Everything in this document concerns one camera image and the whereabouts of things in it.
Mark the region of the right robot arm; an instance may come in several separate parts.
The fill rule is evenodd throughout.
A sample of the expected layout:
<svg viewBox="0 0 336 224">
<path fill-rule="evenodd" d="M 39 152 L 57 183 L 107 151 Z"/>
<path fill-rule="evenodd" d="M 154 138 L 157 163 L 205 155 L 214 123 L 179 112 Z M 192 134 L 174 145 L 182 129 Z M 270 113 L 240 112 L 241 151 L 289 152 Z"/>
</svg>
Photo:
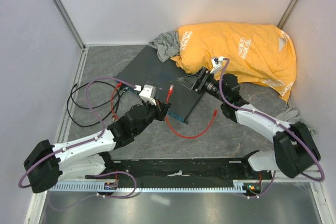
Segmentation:
<svg viewBox="0 0 336 224">
<path fill-rule="evenodd" d="M 227 119 L 249 127 L 268 139 L 273 151 L 254 151 L 245 156 L 241 174 L 254 178 L 264 170 L 279 170 L 289 178 L 304 175 L 312 165 L 322 170 L 320 153 L 308 127 L 302 122 L 288 123 L 257 110 L 240 95 L 237 77 L 226 73 L 216 80 L 202 67 L 197 73 L 178 78 L 178 82 L 197 93 L 208 93 L 222 102 L 221 111 Z"/>
</svg>

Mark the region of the dark grey network switch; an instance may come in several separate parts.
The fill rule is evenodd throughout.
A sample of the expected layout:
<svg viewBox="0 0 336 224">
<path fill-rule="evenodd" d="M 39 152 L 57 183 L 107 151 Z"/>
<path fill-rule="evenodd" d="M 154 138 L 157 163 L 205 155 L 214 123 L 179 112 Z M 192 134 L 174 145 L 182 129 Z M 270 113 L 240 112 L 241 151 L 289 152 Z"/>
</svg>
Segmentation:
<svg viewBox="0 0 336 224">
<path fill-rule="evenodd" d="M 168 114 L 175 119 L 187 123 L 187 119 L 196 107 L 201 94 L 189 90 L 177 81 L 186 76 L 183 69 L 176 66 L 172 60 L 160 62 L 157 50 L 145 46 L 139 54 L 117 75 L 130 84 L 152 85 L 156 87 L 155 97 L 160 101 L 166 101 L 168 90 L 174 86 L 169 102 L 172 104 Z"/>
</svg>

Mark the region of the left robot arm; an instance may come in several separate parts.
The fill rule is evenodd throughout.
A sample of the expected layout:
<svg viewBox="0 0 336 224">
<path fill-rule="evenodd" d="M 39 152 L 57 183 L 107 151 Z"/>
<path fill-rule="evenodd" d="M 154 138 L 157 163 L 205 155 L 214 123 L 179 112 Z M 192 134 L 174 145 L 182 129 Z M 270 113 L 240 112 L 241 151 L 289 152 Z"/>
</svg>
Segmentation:
<svg viewBox="0 0 336 224">
<path fill-rule="evenodd" d="M 164 121 L 170 107 L 160 100 L 143 102 L 95 134 L 59 144 L 40 141 L 24 161 L 28 186 L 37 194 L 66 179 L 111 178 L 115 165 L 108 152 L 133 142 L 154 120 Z"/>
</svg>

